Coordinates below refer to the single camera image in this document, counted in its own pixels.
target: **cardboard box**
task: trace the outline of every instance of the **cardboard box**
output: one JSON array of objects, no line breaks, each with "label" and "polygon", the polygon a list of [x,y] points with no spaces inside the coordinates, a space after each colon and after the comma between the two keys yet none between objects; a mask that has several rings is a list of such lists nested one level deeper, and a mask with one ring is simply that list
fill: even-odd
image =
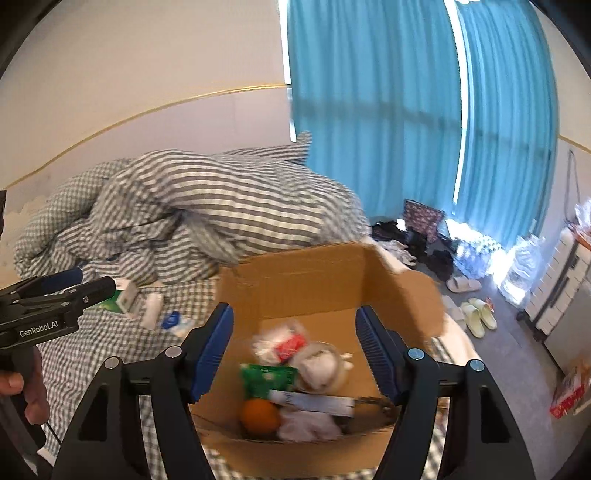
[{"label": "cardboard box", "polygon": [[355,311],[371,305],[409,347],[423,347],[443,331],[435,283],[416,271],[393,273],[372,245],[341,244],[260,255],[223,268],[218,301],[233,307],[235,325],[210,393],[191,408],[203,444],[249,476],[328,476],[378,466],[392,433],[378,408],[358,413],[356,407],[354,433],[331,442],[244,440],[238,422],[243,402],[239,366],[254,361],[250,344],[260,329],[297,318],[311,340],[352,353],[354,368],[336,395],[379,397],[355,335]]}]

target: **white wall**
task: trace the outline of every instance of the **white wall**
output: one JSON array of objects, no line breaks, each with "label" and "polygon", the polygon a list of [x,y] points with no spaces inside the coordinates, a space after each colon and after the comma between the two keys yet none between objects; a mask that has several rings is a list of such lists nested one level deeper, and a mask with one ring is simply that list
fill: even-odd
[{"label": "white wall", "polygon": [[591,148],[591,79],[569,43],[539,10],[556,76],[560,135]]},{"label": "white wall", "polygon": [[70,177],[107,160],[166,148],[210,154],[288,144],[289,118],[285,88],[196,99],[151,112],[77,145],[11,186],[6,212],[19,212],[34,196],[49,196]]},{"label": "white wall", "polygon": [[[591,79],[576,54],[554,24],[540,11],[536,10],[544,29],[558,94],[558,108],[561,137],[557,143],[556,168],[548,204],[548,211],[542,226],[541,235],[547,239],[545,254],[549,257],[560,230],[564,226],[564,199],[566,195],[566,177],[569,149],[577,160],[577,172],[582,201],[591,196],[591,154],[571,142],[591,149]],[[569,218],[574,218],[576,188],[571,177],[570,197],[567,199]]]},{"label": "white wall", "polygon": [[277,0],[62,0],[0,79],[0,187],[132,115],[283,80]]}]

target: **gold trim line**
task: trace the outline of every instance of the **gold trim line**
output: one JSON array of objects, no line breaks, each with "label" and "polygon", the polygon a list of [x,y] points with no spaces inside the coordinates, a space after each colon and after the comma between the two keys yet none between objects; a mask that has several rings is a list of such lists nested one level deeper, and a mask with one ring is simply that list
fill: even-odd
[{"label": "gold trim line", "polygon": [[561,139],[561,140],[564,140],[566,143],[570,143],[574,147],[580,148],[581,150],[583,150],[583,151],[585,151],[585,152],[587,152],[588,154],[591,155],[591,149],[590,148],[587,148],[584,145],[581,145],[580,143],[577,143],[576,141],[571,140],[568,137],[565,137],[564,135],[559,135],[558,138]]},{"label": "gold trim line", "polygon": [[128,118],[125,118],[123,120],[119,120],[117,123],[114,123],[113,125],[109,125],[108,127],[104,127],[101,130],[99,130],[98,132],[93,133],[89,137],[86,137],[86,138],[80,140],[79,142],[75,143],[71,147],[66,148],[63,152],[57,154],[52,159],[46,161],[43,165],[41,165],[41,167],[36,168],[35,170],[33,170],[32,172],[27,173],[26,175],[23,175],[21,178],[13,181],[7,187],[4,187],[4,190],[8,190],[9,188],[14,187],[18,183],[21,183],[23,180],[26,180],[27,178],[32,177],[36,173],[39,173],[41,170],[43,170],[47,166],[49,166],[52,163],[54,163],[58,158],[64,156],[69,151],[74,150],[79,145],[82,145],[83,143],[88,142],[89,140],[92,140],[94,137],[98,137],[100,134],[103,134],[103,133],[105,133],[105,132],[107,132],[109,130],[112,130],[115,127],[118,127],[120,125],[123,125],[124,123],[127,123],[127,122],[129,122],[131,120],[134,120],[136,118],[139,118],[141,116],[148,115],[149,113],[154,113],[154,112],[157,112],[159,110],[164,110],[165,108],[168,108],[168,107],[171,107],[171,106],[181,105],[182,103],[192,102],[193,100],[199,100],[199,99],[202,99],[202,98],[209,98],[209,97],[215,97],[215,96],[221,96],[221,95],[228,95],[230,93],[252,92],[253,90],[271,90],[271,89],[288,88],[288,87],[289,87],[289,85],[286,85],[285,83],[270,83],[270,84],[267,84],[267,85],[252,85],[250,87],[230,88],[230,89],[226,89],[226,90],[218,90],[217,92],[200,93],[199,95],[194,95],[194,96],[189,97],[189,98],[184,98],[183,100],[177,100],[175,102],[166,103],[165,105],[160,105],[160,106],[153,107],[153,108],[151,108],[149,110],[146,110],[145,112],[136,113],[135,115],[132,115],[132,116],[130,116]]}]

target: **bed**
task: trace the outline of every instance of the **bed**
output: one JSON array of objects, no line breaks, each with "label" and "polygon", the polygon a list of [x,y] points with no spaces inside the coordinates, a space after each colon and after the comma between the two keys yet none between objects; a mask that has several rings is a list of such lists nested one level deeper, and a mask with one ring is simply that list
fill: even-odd
[{"label": "bed", "polygon": [[[271,251],[373,242],[359,199],[303,165],[309,143],[303,135],[286,147],[210,156],[165,150],[96,165],[64,183],[24,226],[14,242],[15,270],[28,277],[80,266],[85,280],[130,278],[142,294],[164,295],[161,317],[178,310],[202,324],[220,264]],[[406,268],[375,248],[393,271]],[[444,334],[431,341],[433,355],[462,365],[477,357],[455,322],[445,317],[444,324]],[[141,361],[179,343],[164,330],[146,330],[98,308],[88,309],[79,325],[77,333],[40,345],[50,423],[60,437],[105,358]],[[140,398],[140,411],[150,471],[161,480],[165,472],[149,399]],[[442,412],[424,479],[437,476],[446,424]],[[47,438],[47,450],[56,455],[57,442]],[[206,454],[218,478],[243,478],[214,450]],[[373,473],[352,472],[348,478]]]}]

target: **yellow slipper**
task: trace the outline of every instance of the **yellow slipper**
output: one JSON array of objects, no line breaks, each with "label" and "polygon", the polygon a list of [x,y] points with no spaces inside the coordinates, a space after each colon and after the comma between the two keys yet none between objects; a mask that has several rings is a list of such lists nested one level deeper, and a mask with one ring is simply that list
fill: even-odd
[{"label": "yellow slipper", "polygon": [[474,305],[480,313],[480,318],[486,327],[490,330],[496,330],[496,320],[492,316],[492,310],[489,304],[481,299],[469,299],[471,305]]},{"label": "yellow slipper", "polygon": [[472,332],[472,335],[474,335],[476,338],[484,337],[485,330],[482,326],[480,312],[478,311],[478,309],[474,305],[466,301],[462,303],[460,308],[462,309],[462,312],[464,312],[466,325]]}]

